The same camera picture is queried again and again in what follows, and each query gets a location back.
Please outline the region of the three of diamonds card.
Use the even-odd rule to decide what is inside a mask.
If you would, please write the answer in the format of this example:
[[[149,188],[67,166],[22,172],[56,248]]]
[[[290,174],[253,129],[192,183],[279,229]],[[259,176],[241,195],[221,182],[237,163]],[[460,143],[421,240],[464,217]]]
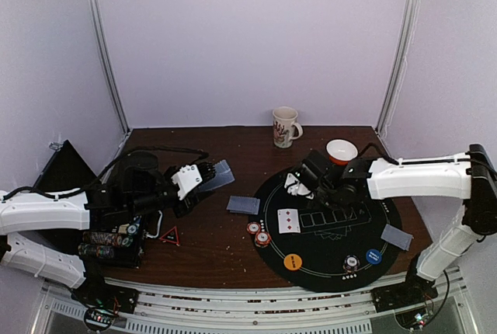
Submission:
[[[279,209],[277,211],[278,230],[280,234],[301,232],[297,209]]]

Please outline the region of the blue playing card deck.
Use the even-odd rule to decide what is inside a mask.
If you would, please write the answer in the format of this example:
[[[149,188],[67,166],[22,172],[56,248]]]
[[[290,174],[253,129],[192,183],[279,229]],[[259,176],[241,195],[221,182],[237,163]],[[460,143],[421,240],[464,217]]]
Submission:
[[[199,186],[200,192],[207,192],[217,190],[235,181],[233,172],[228,162],[224,159],[214,165],[215,175],[214,178]]]

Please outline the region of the single blue playing card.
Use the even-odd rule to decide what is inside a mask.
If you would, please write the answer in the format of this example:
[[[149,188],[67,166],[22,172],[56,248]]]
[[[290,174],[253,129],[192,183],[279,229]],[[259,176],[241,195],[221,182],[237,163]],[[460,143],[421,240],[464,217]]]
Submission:
[[[260,199],[255,197],[231,197],[228,210],[232,213],[257,215]]]

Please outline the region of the blue small blind button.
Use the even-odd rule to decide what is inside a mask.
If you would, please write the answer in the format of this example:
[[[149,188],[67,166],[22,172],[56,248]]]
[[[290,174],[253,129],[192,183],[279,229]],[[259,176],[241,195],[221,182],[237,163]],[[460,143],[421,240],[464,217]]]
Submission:
[[[378,265],[382,261],[382,253],[377,249],[369,249],[366,252],[366,260],[369,264]]]

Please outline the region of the orange big blind button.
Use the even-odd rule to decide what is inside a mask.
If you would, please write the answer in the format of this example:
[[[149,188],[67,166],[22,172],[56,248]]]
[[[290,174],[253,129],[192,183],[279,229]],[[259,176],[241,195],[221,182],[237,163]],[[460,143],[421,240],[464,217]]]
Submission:
[[[297,271],[303,265],[302,258],[296,253],[290,253],[283,258],[283,265],[289,271]]]

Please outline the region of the red poker chip stack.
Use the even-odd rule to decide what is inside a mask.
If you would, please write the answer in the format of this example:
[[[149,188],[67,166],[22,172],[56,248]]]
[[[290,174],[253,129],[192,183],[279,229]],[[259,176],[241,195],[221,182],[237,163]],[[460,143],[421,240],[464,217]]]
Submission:
[[[256,235],[257,233],[260,232],[260,229],[261,229],[260,223],[255,222],[255,221],[254,222],[250,222],[250,223],[247,224],[246,229],[247,229],[247,232],[249,234]]]

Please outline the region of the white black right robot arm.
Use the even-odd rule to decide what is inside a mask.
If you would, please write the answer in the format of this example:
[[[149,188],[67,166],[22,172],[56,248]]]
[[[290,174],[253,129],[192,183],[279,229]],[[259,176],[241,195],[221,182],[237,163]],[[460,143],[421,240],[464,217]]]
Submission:
[[[285,190],[320,207],[348,206],[364,199],[453,197],[462,204],[448,229],[410,262],[405,280],[377,287],[378,311],[435,298],[435,281],[476,242],[496,233],[496,170],[485,148],[471,144],[463,153],[438,158],[394,159],[362,155],[345,165],[311,151],[287,173]]]

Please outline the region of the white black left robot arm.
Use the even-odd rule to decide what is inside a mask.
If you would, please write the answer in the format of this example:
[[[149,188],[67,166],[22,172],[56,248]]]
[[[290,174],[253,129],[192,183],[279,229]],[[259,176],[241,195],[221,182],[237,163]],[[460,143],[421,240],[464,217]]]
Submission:
[[[106,183],[95,178],[72,191],[44,192],[31,186],[1,193],[1,264],[63,284],[82,304],[105,308],[119,304],[115,287],[107,284],[92,256],[68,255],[33,242],[25,231],[75,229],[105,231],[136,217],[172,209],[188,214],[205,193],[198,189],[216,176],[208,154],[165,172],[158,169],[156,152],[166,146],[132,148],[111,161],[116,169]]]

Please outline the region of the black red triangle marker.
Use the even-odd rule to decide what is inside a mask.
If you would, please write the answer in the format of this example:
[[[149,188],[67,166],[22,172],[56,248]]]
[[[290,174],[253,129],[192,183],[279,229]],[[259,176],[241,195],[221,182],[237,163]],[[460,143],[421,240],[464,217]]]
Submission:
[[[167,231],[165,234],[163,234],[159,238],[159,240],[163,243],[169,243],[169,244],[179,246],[180,241],[179,241],[179,233],[178,233],[177,227],[175,226],[175,227],[171,228],[169,231]]]

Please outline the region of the white orange bowl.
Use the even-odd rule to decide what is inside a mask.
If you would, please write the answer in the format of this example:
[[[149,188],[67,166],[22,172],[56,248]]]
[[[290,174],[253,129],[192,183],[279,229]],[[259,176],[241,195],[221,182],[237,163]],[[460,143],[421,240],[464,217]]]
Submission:
[[[334,139],[327,143],[326,151],[330,161],[336,165],[347,165],[358,156],[357,147],[350,141]]]

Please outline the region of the round black poker mat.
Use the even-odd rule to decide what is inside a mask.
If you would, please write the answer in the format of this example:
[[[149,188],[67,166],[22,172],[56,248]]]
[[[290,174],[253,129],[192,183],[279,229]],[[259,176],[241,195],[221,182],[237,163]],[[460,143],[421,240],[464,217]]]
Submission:
[[[289,172],[290,169],[285,169],[271,176],[255,194],[260,199],[259,212],[249,220],[260,223],[260,231],[268,232],[271,237],[267,247],[255,245],[264,263],[283,279],[315,292],[351,291],[385,275],[400,252],[381,238],[386,224],[401,227],[401,216],[394,202],[362,197],[348,206],[307,209],[308,199],[291,196],[283,188]],[[299,234],[279,233],[279,209],[298,210]],[[382,253],[380,264],[367,262],[369,249]],[[303,260],[297,271],[289,271],[283,265],[283,258],[290,253],[298,254]],[[348,274],[342,267],[348,255],[360,260],[355,273]]]

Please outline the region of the black poker chip case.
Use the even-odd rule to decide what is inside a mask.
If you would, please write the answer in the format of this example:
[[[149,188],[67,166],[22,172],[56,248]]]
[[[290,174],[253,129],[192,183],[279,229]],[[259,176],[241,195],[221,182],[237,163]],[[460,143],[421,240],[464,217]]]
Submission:
[[[158,158],[152,153],[136,151],[125,155],[113,166],[106,183],[97,182],[87,192],[90,204],[97,206],[89,229],[55,228],[37,234],[57,251],[95,259],[101,265],[137,268],[148,216],[134,208],[134,201],[153,193],[159,175]],[[34,186],[44,192],[72,191],[95,178],[71,142],[65,141]]]

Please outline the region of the aluminium front rail base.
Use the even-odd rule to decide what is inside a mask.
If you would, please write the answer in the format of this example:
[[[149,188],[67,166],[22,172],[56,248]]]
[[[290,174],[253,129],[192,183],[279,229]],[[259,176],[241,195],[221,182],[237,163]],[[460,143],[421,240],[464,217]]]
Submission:
[[[137,290],[134,313],[120,314],[105,333],[404,333],[400,319],[427,310],[424,333],[480,333],[474,304],[457,267],[436,282],[439,297],[378,311],[375,288],[404,280],[385,276],[345,293],[313,293],[300,287],[207,289],[109,279]]]

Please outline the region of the aluminium frame post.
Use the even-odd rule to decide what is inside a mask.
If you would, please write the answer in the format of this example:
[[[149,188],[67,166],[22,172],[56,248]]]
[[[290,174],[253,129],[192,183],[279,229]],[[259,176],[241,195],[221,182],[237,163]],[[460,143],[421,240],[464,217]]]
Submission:
[[[130,133],[129,123],[127,121],[123,104],[117,89],[115,76],[113,73],[113,68],[110,60],[109,49],[106,42],[106,37],[103,28],[102,15],[99,7],[99,0],[88,0],[89,10],[92,19],[92,25],[96,37],[96,45],[99,53],[99,60],[102,65],[104,78],[106,81],[106,87],[109,91],[109,96],[113,109],[116,113],[117,119],[120,124],[120,129],[123,134]]]
[[[419,0],[405,0],[398,45],[395,51],[394,62],[391,68],[383,106],[381,107],[376,126],[377,134],[381,138],[386,138],[388,128],[391,125],[398,104],[398,98],[400,96],[405,70],[407,68],[408,49],[414,35],[418,10]]]

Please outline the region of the left aluminium frame post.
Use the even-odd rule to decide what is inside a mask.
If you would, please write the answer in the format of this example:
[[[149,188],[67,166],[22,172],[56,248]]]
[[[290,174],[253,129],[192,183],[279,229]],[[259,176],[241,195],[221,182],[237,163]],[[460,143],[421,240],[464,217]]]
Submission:
[[[127,121],[123,104],[117,89],[115,76],[113,73],[113,68],[110,60],[109,49],[106,42],[106,37],[103,28],[102,15],[99,7],[99,0],[88,0],[89,10],[92,19],[92,25],[96,37],[96,45],[99,53],[99,60],[102,65],[104,78],[106,81],[106,87],[109,91],[109,96],[113,109],[116,113],[117,119],[120,124],[120,129],[123,134],[130,133],[129,123]]]

